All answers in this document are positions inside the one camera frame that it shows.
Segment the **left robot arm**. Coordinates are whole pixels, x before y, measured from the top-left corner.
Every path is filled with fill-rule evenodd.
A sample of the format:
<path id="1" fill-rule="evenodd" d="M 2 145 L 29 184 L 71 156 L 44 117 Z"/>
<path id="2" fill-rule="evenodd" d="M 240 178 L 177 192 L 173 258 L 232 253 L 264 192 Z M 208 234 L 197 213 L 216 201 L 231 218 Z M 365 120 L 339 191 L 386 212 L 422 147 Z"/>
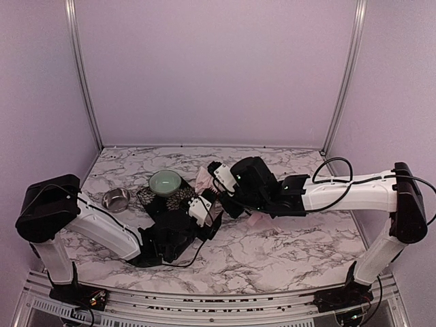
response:
<path id="1" fill-rule="evenodd" d="M 27 188 L 15 228 L 35 248 L 53 287 L 78 289 L 76 265 L 68 258 L 59 232 L 79 233 L 138 268 L 171 266 L 195 239 L 205 243 L 221 227 L 216 195 L 204 190 L 184 198 L 176 210 L 163 209 L 153 225 L 133 231 L 96 207 L 79 189 L 79 178 L 66 174 Z"/>

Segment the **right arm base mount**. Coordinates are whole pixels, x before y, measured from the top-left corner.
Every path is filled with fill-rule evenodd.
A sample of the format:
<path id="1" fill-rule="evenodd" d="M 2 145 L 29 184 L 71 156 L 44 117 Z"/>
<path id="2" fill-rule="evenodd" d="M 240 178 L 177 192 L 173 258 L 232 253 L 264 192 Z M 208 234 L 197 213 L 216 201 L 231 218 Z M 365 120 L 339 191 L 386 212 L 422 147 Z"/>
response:
<path id="1" fill-rule="evenodd" d="M 369 285 L 351 282 L 341 287 L 316 291 L 312 303 L 320 313 L 345 309 L 371 302 L 374 297 L 370 289 Z"/>

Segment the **pink and black umbrella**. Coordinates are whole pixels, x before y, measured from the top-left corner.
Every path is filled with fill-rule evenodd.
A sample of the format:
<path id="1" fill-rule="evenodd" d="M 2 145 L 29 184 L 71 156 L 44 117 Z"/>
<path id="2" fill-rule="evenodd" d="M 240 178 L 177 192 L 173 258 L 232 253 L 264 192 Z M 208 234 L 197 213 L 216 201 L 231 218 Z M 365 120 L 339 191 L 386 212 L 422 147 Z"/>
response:
<path id="1" fill-rule="evenodd" d="M 207 172 L 205 167 L 201 167 L 198 170 L 198 174 L 196 177 L 196 181 L 194 184 L 194 189 L 196 193 L 202 193 L 205 189 L 211 188 L 215 190 L 213 187 L 212 176 Z M 281 229 L 278 228 L 273 220 L 267 215 L 259 212 L 248 212 L 248 220 L 247 224 L 251 227 L 264 227 L 269 230 L 275 230 L 276 232 L 280 232 Z"/>

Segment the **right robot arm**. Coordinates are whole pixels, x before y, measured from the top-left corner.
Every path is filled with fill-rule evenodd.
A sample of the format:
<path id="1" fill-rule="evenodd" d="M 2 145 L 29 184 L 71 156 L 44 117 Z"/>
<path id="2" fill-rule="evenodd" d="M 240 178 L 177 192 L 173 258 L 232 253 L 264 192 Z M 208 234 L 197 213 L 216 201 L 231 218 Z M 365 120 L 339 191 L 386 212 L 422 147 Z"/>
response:
<path id="1" fill-rule="evenodd" d="M 349 268 L 346 286 L 363 289 L 410 244 L 428 232 L 422 192 L 404 162 L 376 174 L 318 180 L 308 174 L 289 175 L 282 181 L 260 157 L 246 157 L 232 167 L 211 169 L 221 190 L 221 202 L 231 217 L 245 209 L 270 217 L 304 217 L 325 211 L 384 211 L 388 221 L 364 255 Z"/>

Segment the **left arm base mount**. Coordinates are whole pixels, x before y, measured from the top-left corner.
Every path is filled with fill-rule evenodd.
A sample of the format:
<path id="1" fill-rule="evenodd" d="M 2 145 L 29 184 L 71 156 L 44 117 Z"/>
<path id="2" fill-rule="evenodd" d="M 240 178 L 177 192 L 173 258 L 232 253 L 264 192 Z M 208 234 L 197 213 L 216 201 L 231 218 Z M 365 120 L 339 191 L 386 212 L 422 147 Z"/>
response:
<path id="1" fill-rule="evenodd" d="M 83 284 L 54 285 L 49 297 L 86 309 L 104 311 L 108 301 L 108 290 Z"/>

